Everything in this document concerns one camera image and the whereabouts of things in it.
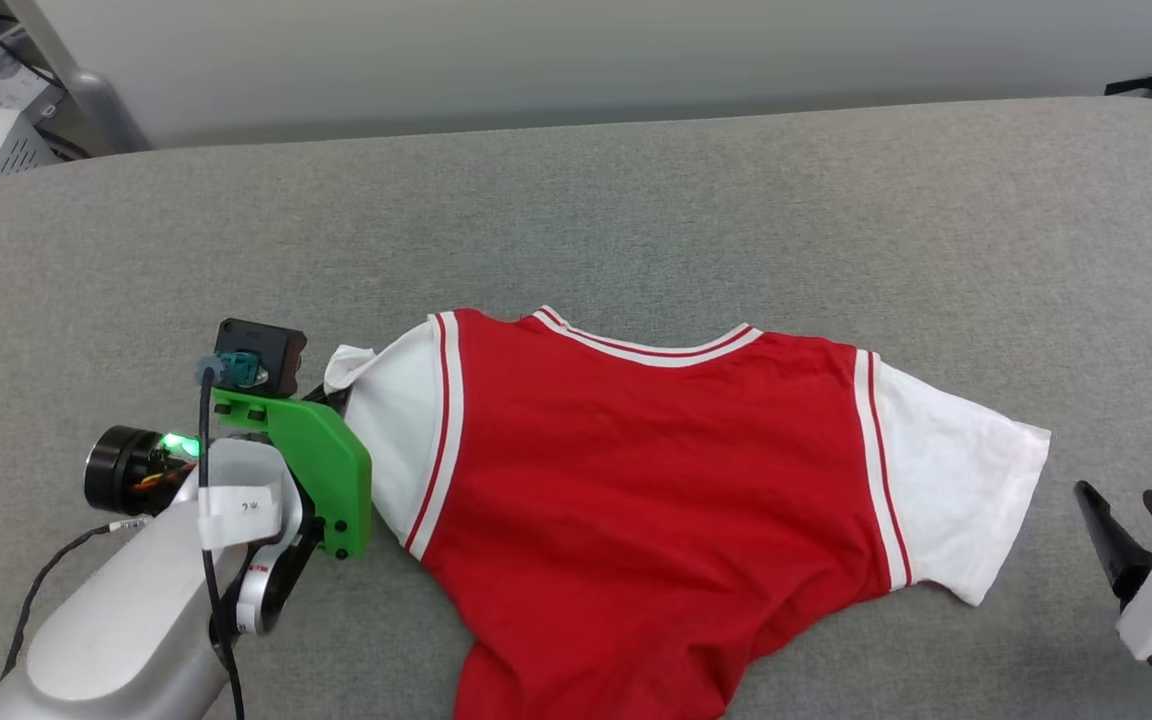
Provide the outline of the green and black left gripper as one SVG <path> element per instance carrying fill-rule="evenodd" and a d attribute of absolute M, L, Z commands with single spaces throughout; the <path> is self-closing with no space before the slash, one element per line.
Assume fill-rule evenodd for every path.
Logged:
<path fill-rule="evenodd" d="M 174 503 L 200 511 L 206 550 L 238 550 L 238 571 L 215 569 L 230 632 L 276 626 L 312 553 L 358 559 L 370 535 L 371 458 L 342 416 L 351 389 L 314 387 L 303 400 L 211 392 L 232 435 L 200 439 L 113 427 L 84 467 L 94 509 L 156 516 Z"/>

